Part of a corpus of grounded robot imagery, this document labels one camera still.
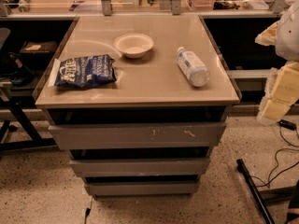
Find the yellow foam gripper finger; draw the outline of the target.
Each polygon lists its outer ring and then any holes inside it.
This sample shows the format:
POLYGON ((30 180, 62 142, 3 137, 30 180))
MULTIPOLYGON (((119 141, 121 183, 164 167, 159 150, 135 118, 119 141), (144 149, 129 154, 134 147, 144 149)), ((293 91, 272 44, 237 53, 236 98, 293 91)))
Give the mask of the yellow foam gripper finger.
POLYGON ((286 62, 280 69, 271 68, 259 105, 257 120, 273 125, 299 100, 299 62, 286 62))

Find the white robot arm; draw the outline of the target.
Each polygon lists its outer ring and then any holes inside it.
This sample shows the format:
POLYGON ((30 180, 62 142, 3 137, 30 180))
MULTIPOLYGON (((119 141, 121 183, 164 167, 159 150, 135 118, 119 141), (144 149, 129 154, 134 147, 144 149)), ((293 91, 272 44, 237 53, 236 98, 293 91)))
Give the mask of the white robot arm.
POLYGON ((289 7, 279 21, 258 34, 255 42, 274 46, 278 57, 286 60, 279 69, 271 68, 257 120, 272 125, 283 119, 299 100, 299 0, 289 7))

